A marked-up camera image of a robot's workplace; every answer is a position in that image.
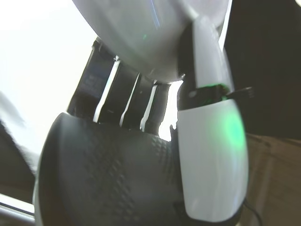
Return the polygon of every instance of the black cable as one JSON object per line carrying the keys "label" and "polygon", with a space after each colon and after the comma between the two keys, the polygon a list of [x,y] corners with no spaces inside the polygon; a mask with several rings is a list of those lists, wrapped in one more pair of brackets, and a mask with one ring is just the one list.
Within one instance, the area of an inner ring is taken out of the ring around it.
{"label": "black cable", "polygon": [[245,199],[244,205],[245,205],[250,211],[252,211],[253,214],[256,216],[256,218],[257,218],[257,220],[258,220],[258,225],[259,225],[259,226],[263,226],[262,218],[261,218],[260,214],[254,209],[254,207],[248,202],[247,199]]}

